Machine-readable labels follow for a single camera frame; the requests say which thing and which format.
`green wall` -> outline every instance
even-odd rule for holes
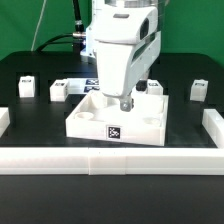
[[[209,55],[224,67],[224,1],[170,0],[162,52]]]
[[[80,0],[84,24],[90,0]],[[30,50],[43,0],[0,0],[0,59],[11,52]],[[37,44],[74,30],[72,0],[48,0]],[[224,67],[224,1],[170,0],[162,33],[162,52],[209,55]],[[53,46],[48,50],[71,50]]]

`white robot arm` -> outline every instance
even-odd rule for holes
[[[159,56],[164,6],[165,0],[106,0],[92,24],[100,89],[123,111],[132,109],[133,87]]]

